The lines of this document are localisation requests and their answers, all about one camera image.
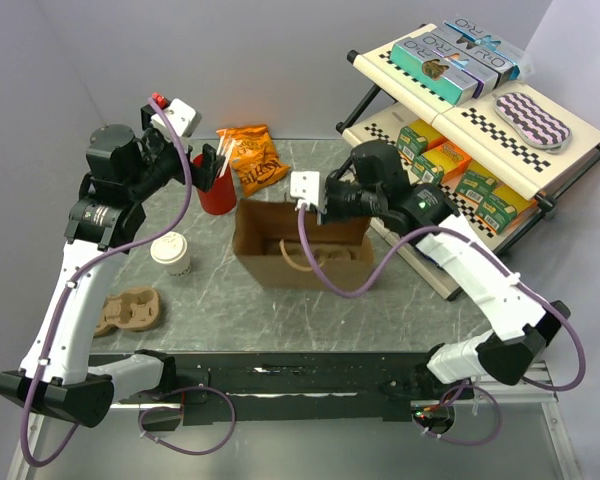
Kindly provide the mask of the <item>white plastic cup lid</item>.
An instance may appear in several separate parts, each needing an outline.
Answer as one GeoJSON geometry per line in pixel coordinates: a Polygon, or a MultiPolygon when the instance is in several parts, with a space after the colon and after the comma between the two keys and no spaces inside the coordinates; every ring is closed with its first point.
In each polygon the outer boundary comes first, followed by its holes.
{"type": "Polygon", "coordinates": [[[154,240],[150,247],[153,260],[163,265],[178,262],[188,250],[187,240],[178,232],[168,232],[154,240]]]}

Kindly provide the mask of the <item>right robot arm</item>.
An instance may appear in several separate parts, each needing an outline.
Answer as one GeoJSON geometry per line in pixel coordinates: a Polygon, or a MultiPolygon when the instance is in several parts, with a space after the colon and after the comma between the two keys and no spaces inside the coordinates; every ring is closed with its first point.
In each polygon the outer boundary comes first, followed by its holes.
{"type": "Polygon", "coordinates": [[[485,334],[434,349],[416,376],[424,396],[439,398],[453,382],[474,376],[517,384],[569,318],[563,302],[547,302],[529,290],[486,248],[439,187],[411,184],[394,146],[357,145],[318,191],[321,220],[381,220],[444,270],[489,321],[485,334]]]}

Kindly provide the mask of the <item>brown paper bag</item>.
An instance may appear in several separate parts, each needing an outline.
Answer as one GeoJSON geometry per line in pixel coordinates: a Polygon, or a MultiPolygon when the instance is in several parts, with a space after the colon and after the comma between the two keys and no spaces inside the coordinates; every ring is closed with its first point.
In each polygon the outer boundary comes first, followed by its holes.
{"type": "MultiPolygon", "coordinates": [[[[371,275],[374,250],[367,236],[370,221],[320,225],[305,216],[311,253],[325,276],[339,289],[353,291],[371,275]]],[[[235,212],[233,253],[264,288],[324,290],[302,248],[298,212],[292,203],[241,200],[235,212]]]]}

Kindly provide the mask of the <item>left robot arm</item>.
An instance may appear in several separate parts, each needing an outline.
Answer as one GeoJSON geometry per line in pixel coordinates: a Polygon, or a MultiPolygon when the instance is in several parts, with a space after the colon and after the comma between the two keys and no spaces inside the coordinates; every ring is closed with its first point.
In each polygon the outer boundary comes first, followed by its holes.
{"type": "Polygon", "coordinates": [[[86,150],[88,173],[71,208],[63,262],[52,302],[21,365],[0,373],[0,395],[36,414],[92,428],[110,406],[144,391],[157,402],[178,387],[172,356],[149,350],[100,367],[89,351],[111,282],[136,245],[143,202],[170,180],[209,191],[223,158],[209,144],[180,156],[154,127],[141,137],[125,125],[94,131],[86,150]]]}

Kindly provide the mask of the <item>white paper coffee cup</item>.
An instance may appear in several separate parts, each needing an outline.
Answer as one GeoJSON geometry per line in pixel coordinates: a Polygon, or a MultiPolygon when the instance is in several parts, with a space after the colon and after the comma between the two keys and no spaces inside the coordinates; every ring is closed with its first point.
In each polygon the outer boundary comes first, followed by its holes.
{"type": "Polygon", "coordinates": [[[167,273],[174,277],[187,275],[192,268],[191,257],[188,253],[183,253],[177,258],[173,258],[171,262],[164,265],[167,273]]]}

